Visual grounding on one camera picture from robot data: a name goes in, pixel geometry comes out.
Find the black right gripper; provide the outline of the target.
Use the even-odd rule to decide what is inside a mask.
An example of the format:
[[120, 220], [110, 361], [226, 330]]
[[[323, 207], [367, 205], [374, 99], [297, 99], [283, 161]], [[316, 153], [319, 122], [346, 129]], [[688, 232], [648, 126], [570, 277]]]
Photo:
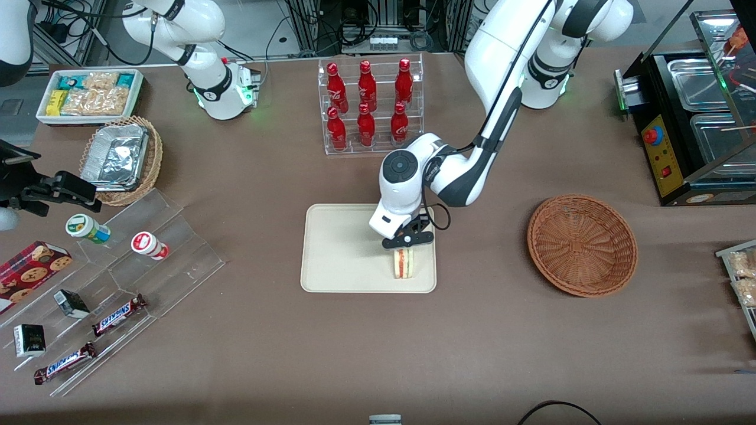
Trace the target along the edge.
[[46, 217], [49, 202], [79, 205], [94, 213], [102, 210], [95, 186], [67, 171], [59, 171], [54, 177], [35, 171], [2, 172], [2, 208]]

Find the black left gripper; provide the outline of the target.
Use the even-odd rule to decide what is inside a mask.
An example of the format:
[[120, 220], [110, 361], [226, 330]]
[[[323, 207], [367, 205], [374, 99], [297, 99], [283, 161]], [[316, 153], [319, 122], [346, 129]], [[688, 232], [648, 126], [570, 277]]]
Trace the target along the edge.
[[430, 225], [430, 215], [417, 215], [407, 225], [397, 230], [394, 238], [384, 238], [382, 247], [392, 254], [395, 254], [399, 249], [412, 247], [412, 252], [416, 253], [422, 245], [432, 244], [434, 241], [433, 231], [427, 230]]

